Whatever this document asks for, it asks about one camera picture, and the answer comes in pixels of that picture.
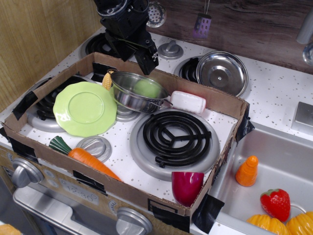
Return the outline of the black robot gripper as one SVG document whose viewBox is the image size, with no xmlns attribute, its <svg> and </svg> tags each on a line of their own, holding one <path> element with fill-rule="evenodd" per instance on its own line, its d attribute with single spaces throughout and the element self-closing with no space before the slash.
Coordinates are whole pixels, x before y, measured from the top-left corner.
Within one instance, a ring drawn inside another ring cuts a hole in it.
<svg viewBox="0 0 313 235">
<path fill-rule="evenodd" d="M 157 47 L 146 31 L 147 4 L 101 4 L 100 17 L 105 37 L 119 58 L 127 61 L 135 55 L 145 75 L 159 65 Z"/>
</svg>

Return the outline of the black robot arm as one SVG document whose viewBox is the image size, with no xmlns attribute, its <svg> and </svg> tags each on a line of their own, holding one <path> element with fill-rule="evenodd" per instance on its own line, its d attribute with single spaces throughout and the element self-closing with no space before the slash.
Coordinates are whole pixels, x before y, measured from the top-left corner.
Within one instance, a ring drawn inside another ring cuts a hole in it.
<svg viewBox="0 0 313 235">
<path fill-rule="evenodd" d="M 159 65 L 157 47 L 146 29 L 149 1 L 96 0 L 94 3 L 110 47 L 123 61 L 134 56 L 144 75 L 149 75 Z"/>
</svg>

